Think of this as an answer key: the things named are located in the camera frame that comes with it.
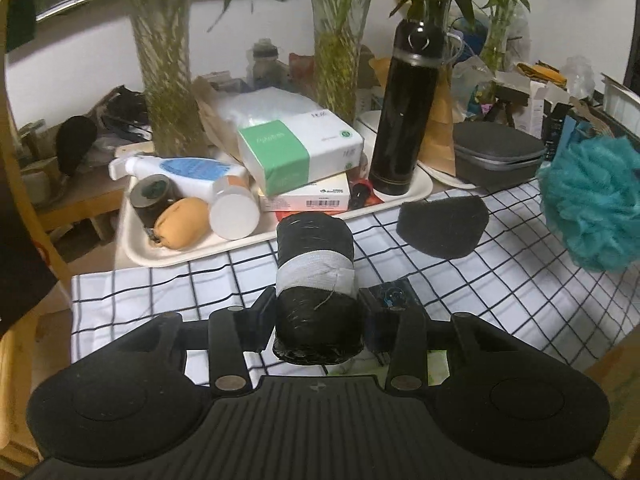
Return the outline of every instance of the green and white box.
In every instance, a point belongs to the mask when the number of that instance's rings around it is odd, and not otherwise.
[[[362,137],[329,110],[239,132],[242,163],[266,196],[284,193],[360,164]]]

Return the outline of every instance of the black plastic wrap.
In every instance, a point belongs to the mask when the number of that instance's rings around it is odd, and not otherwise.
[[[278,268],[311,251],[334,251],[353,261],[353,235],[343,220],[303,212],[278,225]],[[339,292],[295,286],[280,293],[273,351],[283,361],[338,364],[362,350],[359,303]]]

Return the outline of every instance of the white tray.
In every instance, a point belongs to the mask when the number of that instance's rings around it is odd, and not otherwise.
[[[129,188],[127,189],[127,196],[137,181],[135,177],[131,178]],[[383,200],[387,199],[385,203],[363,207],[362,209],[356,209],[354,211],[347,211],[336,216],[344,220],[356,218],[389,209],[404,202],[423,199],[428,197],[431,191],[433,191],[433,181],[431,177],[420,166],[417,166],[408,193],[393,197],[392,200],[389,200],[389,197],[381,197]],[[124,199],[124,206],[120,214],[123,215],[120,226],[122,229],[121,240],[124,251],[134,263],[143,267],[167,267],[183,264],[184,262],[203,258],[204,256],[211,256],[212,254],[223,253],[224,251],[273,240],[276,237],[276,227],[278,225],[275,213],[262,213],[260,223],[251,236],[240,240],[225,240],[212,233],[206,238],[203,238],[199,244],[188,250],[174,251],[164,247],[155,247],[151,241],[149,241],[142,227],[142,222],[135,211],[133,211],[128,198]]]

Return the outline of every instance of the wooden chair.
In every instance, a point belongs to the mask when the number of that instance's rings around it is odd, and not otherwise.
[[[6,93],[4,54],[6,50],[6,14],[8,0],[0,0],[0,156],[15,206],[49,267],[67,291],[71,273],[49,237],[27,196],[15,158],[16,127]],[[0,340],[0,468],[21,476],[39,460],[38,450],[25,421],[25,408],[31,393],[31,369],[34,338],[38,323],[38,307],[27,313]]]

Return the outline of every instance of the blue label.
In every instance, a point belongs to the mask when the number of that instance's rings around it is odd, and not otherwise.
[[[160,163],[160,168],[174,175],[188,176],[197,180],[217,180],[231,169],[212,158],[170,158]]]

